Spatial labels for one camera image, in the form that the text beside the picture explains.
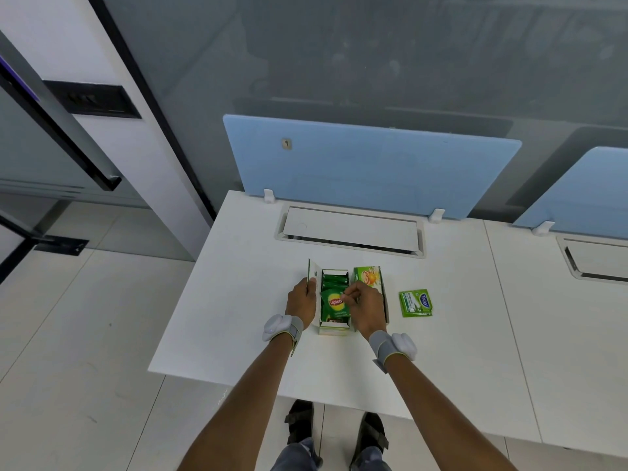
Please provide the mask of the person's right hand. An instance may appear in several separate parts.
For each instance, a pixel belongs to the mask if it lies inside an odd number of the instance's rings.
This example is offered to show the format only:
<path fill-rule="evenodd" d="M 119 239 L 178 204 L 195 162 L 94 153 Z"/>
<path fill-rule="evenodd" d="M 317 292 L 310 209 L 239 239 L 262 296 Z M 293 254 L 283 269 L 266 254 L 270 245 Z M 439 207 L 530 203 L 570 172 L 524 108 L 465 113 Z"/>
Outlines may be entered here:
<path fill-rule="evenodd" d="M 377 330 L 387 331 L 383 295 L 362 281 L 362 294 L 357 305 L 347 305 L 354 328 L 368 340 Z"/>

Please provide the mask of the person's left hand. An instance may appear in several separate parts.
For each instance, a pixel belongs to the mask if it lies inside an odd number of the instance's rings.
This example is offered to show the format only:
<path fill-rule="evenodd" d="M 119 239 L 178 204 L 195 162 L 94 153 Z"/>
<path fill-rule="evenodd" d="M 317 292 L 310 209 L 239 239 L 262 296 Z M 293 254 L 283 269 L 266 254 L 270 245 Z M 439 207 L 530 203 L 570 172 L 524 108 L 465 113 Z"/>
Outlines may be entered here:
<path fill-rule="evenodd" d="M 289 292 L 285 315 L 298 316 L 302 319 L 304 330 L 313 321 L 317 310 L 317 296 L 307 296 L 303 279 Z"/>

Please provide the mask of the white green tea box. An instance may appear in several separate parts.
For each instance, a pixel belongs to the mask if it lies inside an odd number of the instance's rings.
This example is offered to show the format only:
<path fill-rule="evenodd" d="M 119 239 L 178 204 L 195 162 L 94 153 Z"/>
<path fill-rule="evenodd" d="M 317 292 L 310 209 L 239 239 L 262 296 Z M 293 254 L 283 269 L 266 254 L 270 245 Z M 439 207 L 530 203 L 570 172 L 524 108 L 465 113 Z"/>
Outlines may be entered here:
<path fill-rule="evenodd" d="M 317 314 L 315 316 L 315 326 L 317 326 L 318 334 L 340 336 L 340 337 L 349 335 L 350 333 L 355 332 L 355 328 L 354 328 L 351 318 L 350 318 L 349 326 L 332 326 L 332 324 L 322 323 L 320 321 L 322 270 L 323 269 L 325 268 L 320 267 L 313 260 L 311 259 L 308 260 L 308 276 L 307 277 L 316 277 L 317 282 L 318 282 L 317 293 L 316 293 Z M 388 304 L 387 304 L 386 291 L 384 287 L 381 268 L 379 266 L 354 267 L 352 270 L 349 270 L 349 277 L 350 277 L 350 285 L 356 281 L 362 281 L 364 284 L 378 290 L 383 295 L 386 323 L 389 324 Z"/>

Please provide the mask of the green yellow-label tea packet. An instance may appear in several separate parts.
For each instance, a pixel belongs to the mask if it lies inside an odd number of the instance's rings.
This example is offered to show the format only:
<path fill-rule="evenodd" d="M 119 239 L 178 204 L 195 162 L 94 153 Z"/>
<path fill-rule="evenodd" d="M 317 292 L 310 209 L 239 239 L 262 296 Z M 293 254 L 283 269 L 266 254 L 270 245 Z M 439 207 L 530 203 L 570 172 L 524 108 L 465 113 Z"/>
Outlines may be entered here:
<path fill-rule="evenodd" d="M 350 312 L 342 300 L 343 289 L 325 288 L 321 292 L 320 321 L 332 326 L 349 326 Z"/>

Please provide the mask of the person's right forearm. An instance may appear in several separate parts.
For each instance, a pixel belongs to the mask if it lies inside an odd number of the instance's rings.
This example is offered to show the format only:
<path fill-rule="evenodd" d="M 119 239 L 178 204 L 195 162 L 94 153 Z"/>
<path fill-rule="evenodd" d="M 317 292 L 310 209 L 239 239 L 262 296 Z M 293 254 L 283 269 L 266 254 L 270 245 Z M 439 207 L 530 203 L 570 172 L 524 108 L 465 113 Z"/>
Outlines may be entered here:
<path fill-rule="evenodd" d="M 517 471 L 407 356 L 384 365 L 441 471 Z"/>

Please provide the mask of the person's left forearm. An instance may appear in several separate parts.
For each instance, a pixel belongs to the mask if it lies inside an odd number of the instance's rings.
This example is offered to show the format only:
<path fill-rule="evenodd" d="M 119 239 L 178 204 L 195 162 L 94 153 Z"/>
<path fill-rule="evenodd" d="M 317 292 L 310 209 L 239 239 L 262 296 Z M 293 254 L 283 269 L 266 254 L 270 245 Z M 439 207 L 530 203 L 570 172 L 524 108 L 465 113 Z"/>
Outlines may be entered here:
<path fill-rule="evenodd" d="M 177 471 L 254 471 L 292 350 L 288 333 L 267 344 L 195 438 Z"/>

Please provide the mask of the white left wrist tracker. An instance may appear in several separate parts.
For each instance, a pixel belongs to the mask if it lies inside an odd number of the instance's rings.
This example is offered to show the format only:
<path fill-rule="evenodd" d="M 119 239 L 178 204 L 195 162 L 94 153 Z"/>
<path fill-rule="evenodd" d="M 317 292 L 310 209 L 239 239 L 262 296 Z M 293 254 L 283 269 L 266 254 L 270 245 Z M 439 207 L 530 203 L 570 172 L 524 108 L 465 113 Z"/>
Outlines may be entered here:
<path fill-rule="evenodd" d="M 299 344 L 299 341 L 304 330 L 304 324 L 300 317 L 293 315 L 274 315 L 264 325 L 262 340 L 264 342 L 271 341 L 274 337 L 287 333 L 293 342 L 291 348 L 292 357 L 294 350 Z"/>

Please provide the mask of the white wrist tracker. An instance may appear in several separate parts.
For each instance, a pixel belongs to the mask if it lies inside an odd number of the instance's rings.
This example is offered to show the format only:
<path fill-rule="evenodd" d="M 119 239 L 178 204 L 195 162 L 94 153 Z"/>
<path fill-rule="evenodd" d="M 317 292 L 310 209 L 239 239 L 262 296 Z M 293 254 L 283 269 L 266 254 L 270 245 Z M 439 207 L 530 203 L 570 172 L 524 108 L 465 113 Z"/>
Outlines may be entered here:
<path fill-rule="evenodd" d="M 264 342 L 271 341 L 274 337 L 287 333 L 293 342 L 291 348 L 292 357 L 294 350 L 299 344 L 299 341 L 304 330 L 304 324 L 300 317 L 293 315 L 274 315 L 264 325 L 262 340 Z"/>
<path fill-rule="evenodd" d="M 374 364 L 384 374 L 388 374 L 386 361 L 389 357 L 402 355 L 414 362 L 418 353 L 418 349 L 407 333 L 388 334 L 387 331 L 377 330 L 370 335 L 368 343 L 375 355 Z"/>

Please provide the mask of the green blue-label tea sachet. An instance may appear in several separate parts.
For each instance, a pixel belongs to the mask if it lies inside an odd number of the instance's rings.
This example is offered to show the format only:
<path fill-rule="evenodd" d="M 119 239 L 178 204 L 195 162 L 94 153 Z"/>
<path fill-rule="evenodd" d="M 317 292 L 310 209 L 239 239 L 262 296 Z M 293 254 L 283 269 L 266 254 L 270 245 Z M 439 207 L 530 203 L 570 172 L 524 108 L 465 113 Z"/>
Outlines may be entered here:
<path fill-rule="evenodd" d="M 433 302 L 427 289 L 400 291 L 398 297 L 404 318 L 433 316 Z"/>

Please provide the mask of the white right wrist tracker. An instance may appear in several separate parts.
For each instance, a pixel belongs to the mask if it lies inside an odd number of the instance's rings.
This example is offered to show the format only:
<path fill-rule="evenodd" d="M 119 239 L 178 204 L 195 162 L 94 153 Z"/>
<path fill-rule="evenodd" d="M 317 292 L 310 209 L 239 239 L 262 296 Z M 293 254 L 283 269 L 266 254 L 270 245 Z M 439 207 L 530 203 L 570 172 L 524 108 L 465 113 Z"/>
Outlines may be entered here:
<path fill-rule="evenodd" d="M 414 362 L 418 353 L 418 349 L 407 333 L 388 334 L 387 331 L 377 330 L 370 335 L 368 343 L 375 355 L 374 364 L 384 374 L 388 374 L 386 361 L 389 357 L 402 355 Z"/>

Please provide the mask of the wide light blue desk divider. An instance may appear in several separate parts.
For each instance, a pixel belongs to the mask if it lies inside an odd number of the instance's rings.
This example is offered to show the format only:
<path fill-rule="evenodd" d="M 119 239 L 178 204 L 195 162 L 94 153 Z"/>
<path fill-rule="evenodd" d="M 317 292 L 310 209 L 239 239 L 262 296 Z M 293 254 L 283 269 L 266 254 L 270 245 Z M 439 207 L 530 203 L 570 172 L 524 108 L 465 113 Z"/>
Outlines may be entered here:
<path fill-rule="evenodd" d="M 515 139 L 224 115 L 246 194 L 466 218 L 520 150 Z M 281 139 L 290 138 L 284 150 Z"/>

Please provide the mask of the person's left black shoe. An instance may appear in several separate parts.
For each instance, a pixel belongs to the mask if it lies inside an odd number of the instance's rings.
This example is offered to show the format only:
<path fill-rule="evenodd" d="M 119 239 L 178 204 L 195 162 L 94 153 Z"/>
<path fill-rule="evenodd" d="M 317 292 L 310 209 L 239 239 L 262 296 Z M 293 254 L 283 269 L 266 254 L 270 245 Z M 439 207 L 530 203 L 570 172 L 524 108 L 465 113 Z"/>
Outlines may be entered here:
<path fill-rule="evenodd" d="M 287 444 L 301 443 L 313 437 L 314 405 L 311 401 L 297 399 L 294 401 L 285 423 L 288 425 Z"/>

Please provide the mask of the person's black shoe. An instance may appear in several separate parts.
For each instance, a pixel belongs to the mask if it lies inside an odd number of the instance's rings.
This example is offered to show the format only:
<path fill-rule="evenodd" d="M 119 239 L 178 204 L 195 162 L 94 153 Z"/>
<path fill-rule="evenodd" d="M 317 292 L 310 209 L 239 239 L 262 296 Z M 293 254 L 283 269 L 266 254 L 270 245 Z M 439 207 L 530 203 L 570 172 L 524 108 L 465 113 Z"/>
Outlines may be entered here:
<path fill-rule="evenodd" d="M 362 450 L 368 446 L 377 446 L 383 452 L 388 449 L 389 442 L 385 435 L 385 429 L 381 418 L 378 414 L 373 412 L 365 412 L 360 422 L 356 448 L 354 456 L 357 451 Z"/>
<path fill-rule="evenodd" d="M 297 399 L 294 401 L 285 423 L 288 425 L 287 444 L 301 443 L 313 437 L 314 405 L 311 401 Z"/>

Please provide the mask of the person's right black shoe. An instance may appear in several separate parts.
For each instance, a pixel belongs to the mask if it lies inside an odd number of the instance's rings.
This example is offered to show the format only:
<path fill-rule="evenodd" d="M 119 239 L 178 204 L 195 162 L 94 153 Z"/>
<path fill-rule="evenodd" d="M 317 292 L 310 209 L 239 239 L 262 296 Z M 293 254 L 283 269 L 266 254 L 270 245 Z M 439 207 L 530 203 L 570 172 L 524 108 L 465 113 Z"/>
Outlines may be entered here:
<path fill-rule="evenodd" d="M 360 422 L 356 448 L 354 456 L 357 451 L 362 450 L 368 446 L 377 446 L 383 452 L 388 449 L 389 442 L 385 435 L 385 429 L 381 418 L 378 414 L 373 412 L 365 412 Z"/>

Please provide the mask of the person's right grey trouser leg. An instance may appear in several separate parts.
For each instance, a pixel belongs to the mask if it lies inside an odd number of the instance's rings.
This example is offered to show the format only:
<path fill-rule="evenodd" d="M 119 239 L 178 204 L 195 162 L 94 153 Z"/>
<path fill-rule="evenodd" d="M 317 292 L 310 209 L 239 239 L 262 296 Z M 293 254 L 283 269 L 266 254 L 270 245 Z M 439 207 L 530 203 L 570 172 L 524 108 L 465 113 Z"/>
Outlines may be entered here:
<path fill-rule="evenodd" d="M 384 461 L 382 451 L 377 446 L 368 446 L 357 451 L 349 471 L 392 471 Z"/>

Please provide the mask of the person's grey trouser leg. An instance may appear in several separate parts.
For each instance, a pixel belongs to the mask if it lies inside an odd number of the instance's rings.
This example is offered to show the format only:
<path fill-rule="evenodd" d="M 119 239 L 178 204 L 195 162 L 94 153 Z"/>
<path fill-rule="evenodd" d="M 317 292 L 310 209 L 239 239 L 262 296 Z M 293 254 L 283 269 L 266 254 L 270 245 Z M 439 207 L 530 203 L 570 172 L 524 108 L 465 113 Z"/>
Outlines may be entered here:
<path fill-rule="evenodd" d="M 287 444 L 279 453 L 270 471 L 319 471 L 323 459 L 315 450 L 312 437 Z"/>
<path fill-rule="evenodd" d="M 349 471 L 392 471 L 384 461 L 382 451 L 377 446 L 368 446 L 357 451 Z"/>

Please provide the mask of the person's left grey trouser leg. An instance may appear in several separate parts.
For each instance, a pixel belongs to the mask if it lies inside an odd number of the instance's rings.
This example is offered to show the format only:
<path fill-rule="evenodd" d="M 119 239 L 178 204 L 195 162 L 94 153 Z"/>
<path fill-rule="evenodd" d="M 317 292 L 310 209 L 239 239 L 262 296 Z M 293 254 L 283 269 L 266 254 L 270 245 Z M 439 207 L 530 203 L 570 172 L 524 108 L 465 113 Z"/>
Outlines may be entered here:
<path fill-rule="evenodd" d="M 279 453 L 270 471 L 319 471 L 323 459 L 315 450 L 312 437 L 287 444 Z"/>

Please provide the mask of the black floor door hinge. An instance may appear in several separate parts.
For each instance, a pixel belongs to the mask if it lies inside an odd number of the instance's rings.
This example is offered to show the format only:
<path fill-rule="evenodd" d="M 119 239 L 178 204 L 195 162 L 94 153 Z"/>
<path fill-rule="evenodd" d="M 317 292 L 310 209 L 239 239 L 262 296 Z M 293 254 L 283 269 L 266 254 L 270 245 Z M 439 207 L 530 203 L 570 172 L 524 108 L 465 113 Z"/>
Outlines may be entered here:
<path fill-rule="evenodd" d="M 76 257 L 82 253 L 88 243 L 88 239 L 44 235 L 37 239 L 33 250 Z"/>

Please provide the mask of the black wall switch panel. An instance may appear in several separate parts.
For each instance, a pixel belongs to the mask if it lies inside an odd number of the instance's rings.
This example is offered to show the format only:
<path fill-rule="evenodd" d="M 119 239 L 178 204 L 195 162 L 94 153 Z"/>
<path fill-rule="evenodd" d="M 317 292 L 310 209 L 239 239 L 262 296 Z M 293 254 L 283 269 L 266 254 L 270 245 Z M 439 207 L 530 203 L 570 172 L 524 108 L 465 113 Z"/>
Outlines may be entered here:
<path fill-rule="evenodd" d="M 43 83 L 71 114 L 142 118 L 123 86 L 48 79 Z"/>

